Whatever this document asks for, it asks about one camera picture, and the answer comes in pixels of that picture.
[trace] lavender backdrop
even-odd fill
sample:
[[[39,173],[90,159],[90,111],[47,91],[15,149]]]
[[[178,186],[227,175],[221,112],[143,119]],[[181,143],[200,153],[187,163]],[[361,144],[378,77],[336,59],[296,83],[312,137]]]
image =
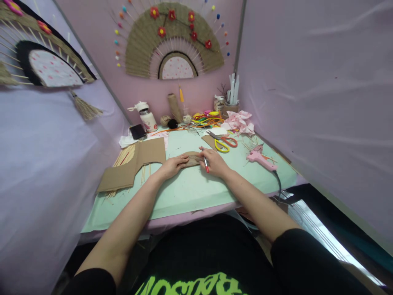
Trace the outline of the lavender backdrop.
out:
[[[70,29],[56,5],[37,2],[42,17],[67,38]],[[36,11],[33,0],[25,3]],[[72,34],[71,44],[79,51]],[[84,122],[68,91],[0,87],[1,294],[50,294],[102,173],[120,151],[128,122],[102,80],[75,92],[104,115]]]
[[[393,254],[393,1],[248,0],[241,98],[256,130]]]

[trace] orange scissors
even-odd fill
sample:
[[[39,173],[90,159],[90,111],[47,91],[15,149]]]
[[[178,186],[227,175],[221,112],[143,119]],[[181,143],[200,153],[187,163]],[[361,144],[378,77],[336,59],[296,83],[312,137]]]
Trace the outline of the orange scissors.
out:
[[[232,137],[215,135],[210,130],[207,131],[207,134],[209,134],[211,137],[214,138],[214,143],[215,143],[216,149],[222,153],[229,152],[228,146],[230,146],[232,148],[237,147],[237,140]]]

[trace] person's left hand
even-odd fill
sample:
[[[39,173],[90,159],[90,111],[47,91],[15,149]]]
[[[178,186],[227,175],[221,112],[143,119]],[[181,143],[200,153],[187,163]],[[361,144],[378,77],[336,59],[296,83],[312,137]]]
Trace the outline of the person's left hand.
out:
[[[174,158],[168,159],[164,165],[157,170],[157,174],[164,180],[168,180],[175,176],[181,168],[185,167],[185,163],[189,160],[188,155],[180,155]]]

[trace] red pen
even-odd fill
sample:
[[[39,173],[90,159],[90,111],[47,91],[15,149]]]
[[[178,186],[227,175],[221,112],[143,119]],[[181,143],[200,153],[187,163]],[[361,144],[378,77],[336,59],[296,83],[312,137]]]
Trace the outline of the red pen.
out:
[[[208,161],[206,160],[205,156],[203,156],[203,159],[205,160],[206,172],[209,173]]]

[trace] handmade fan decoration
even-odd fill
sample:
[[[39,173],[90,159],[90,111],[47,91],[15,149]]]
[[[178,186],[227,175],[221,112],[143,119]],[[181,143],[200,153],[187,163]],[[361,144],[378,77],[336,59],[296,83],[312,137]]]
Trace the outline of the handmade fan decoration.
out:
[[[212,19],[213,6],[205,20],[202,13],[207,1],[202,1],[201,14],[177,2],[161,2],[138,11],[129,1],[122,7],[120,19],[112,12],[119,27],[114,41],[117,66],[129,75],[164,80],[194,78],[223,66],[221,49],[229,42],[221,46],[216,36],[225,24],[213,32],[208,21],[214,27],[221,15]]]
[[[19,0],[0,0],[0,84],[37,85],[48,88],[83,86],[94,82],[80,52],[52,26]],[[102,115],[102,111],[71,92],[76,109],[84,120]]]

